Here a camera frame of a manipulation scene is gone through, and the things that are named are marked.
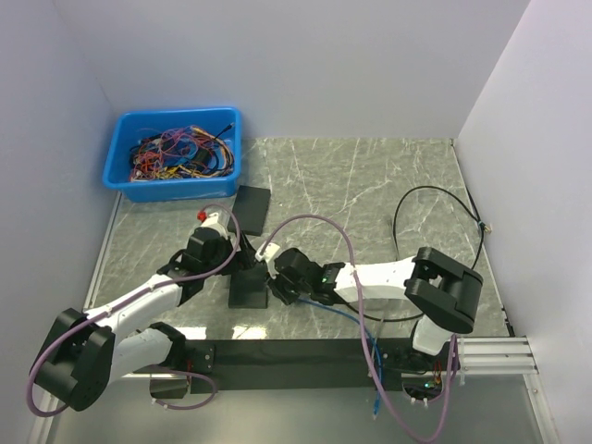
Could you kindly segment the black network switch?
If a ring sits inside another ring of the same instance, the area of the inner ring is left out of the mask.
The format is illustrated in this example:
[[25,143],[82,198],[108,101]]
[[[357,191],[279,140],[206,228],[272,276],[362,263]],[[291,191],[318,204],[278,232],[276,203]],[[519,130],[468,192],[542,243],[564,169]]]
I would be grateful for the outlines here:
[[266,309],[268,292],[266,286],[267,268],[256,265],[231,275],[228,307],[230,309]]
[[271,190],[240,185],[232,212],[237,218],[240,231],[246,235],[261,236],[271,200]]

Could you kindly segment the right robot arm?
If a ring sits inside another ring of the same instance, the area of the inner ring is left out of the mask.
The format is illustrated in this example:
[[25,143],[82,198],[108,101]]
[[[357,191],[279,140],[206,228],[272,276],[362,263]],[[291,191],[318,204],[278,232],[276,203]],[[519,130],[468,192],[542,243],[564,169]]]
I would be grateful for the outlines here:
[[483,278],[431,247],[420,248],[414,257],[371,265],[319,265],[296,248],[282,250],[274,243],[255,258],[266,265],[267,284],[286,305],[300,298],[326,306],[358,304],[358,286],[366,302],[411,302],[421,316],[406,350],[418,369],[438,360],[451,335],[468,335],[475,328]]

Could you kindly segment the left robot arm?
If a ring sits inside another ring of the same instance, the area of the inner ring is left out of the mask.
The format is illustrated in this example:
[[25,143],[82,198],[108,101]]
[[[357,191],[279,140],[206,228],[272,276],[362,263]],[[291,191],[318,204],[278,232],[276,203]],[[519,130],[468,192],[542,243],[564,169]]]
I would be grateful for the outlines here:
[[39,387],[80,412],[110,383],[144,367],[187,375],[185,336],[156,317],[195,296],[207,278],[254,265],[255,250],[244,234],[197,228],[187,246],[136,290],[87,312],[60,313],[31,367],[27,391]]

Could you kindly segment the blue plastic bin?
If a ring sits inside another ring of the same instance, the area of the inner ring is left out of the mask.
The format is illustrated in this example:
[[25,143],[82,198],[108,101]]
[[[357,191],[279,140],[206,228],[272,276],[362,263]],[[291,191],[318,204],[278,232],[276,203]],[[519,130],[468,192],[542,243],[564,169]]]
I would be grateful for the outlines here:
[[120,116],[104,185],[135,203],[229,197],[241,173],[235,107],[143,110]]

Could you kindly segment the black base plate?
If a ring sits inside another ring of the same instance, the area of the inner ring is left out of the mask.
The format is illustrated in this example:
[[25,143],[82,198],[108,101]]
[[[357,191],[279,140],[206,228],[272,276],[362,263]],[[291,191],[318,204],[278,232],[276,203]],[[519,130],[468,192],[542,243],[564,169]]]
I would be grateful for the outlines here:
[[[377,342],[382,385],[401,391],[405,375],[427,376],[446,368],[449,345],[436,356],[404,338]],[[221,390],[373,388],[359,339],[190,340],[181,365],[211,377]]]

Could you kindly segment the aluminium rail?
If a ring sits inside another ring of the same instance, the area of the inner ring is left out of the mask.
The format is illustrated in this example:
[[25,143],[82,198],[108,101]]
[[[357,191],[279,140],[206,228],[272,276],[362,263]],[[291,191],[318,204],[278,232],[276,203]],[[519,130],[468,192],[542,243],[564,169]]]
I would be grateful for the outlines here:
[[468,376],[536,375],[538,368],[526,337],[459,340],[460,366]]

